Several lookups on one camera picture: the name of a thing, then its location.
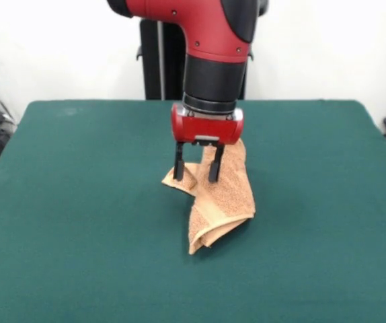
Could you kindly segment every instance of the green felt surface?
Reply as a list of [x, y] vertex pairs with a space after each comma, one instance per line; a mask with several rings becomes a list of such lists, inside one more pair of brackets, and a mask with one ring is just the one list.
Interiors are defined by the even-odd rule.
[[[240, 102], [256, 217], [188, 255], [169, 102], [35, 102], [0, 160], [0, 323], [386, 322], [386, 141]], [[199, 147], [186, 146], [188, 161]]]

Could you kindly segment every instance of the folded towel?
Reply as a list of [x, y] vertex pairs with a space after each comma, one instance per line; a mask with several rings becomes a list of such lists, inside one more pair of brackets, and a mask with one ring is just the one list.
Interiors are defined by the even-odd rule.
[[225, 147], [219, 181], [213, 184], [208, 181], [208, 174], [215, 150], [205, 147], [200, 164], [186, 163], [181, 182], [173, 179], [173, 168], [162, 181], [195, 196], [189, 221], [189, 254], [202, 246], [210, 247], [256, 212], [242, 140]]

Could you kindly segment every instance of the white wall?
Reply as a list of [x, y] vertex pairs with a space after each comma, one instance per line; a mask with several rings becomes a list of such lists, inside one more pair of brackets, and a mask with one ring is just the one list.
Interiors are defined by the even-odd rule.
[[[106, 0], [0, 0], [0, 95], [20, 118], [33, 100], [143, 99], [139, 20]], [[247, 98], [357, 99], [386, 115], [386, 1], [270, 0]]]

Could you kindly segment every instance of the towel fold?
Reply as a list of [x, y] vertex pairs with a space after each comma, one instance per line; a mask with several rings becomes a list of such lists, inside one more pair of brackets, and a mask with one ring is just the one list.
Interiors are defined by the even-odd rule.
[[254, 217], [256, 207], [247, 171], [242, 140], [227, 145], [219, 181], [210, 183], [208, 174], [215, 156], [214, 147], [205, 147], [200, 164], [186, 163], [181, 182], [173, 179], [173, 168], [162, 183], [195, 196], [190, 213], [189, 254], [210, 247], [219, 238]]

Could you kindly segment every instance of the red robot arm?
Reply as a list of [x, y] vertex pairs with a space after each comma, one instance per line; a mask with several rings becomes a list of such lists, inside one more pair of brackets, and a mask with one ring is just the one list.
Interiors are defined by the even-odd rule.
[[216, 182], [224, 145], [243, 128], [236, 108], [259, 14], [258, 0], [108, 0], [113, 11], [179, 25], [186, 37], [182, 104], [172, 107], [176, 171], [182, 179], [182, 145], [217, 147], [209, 179]]

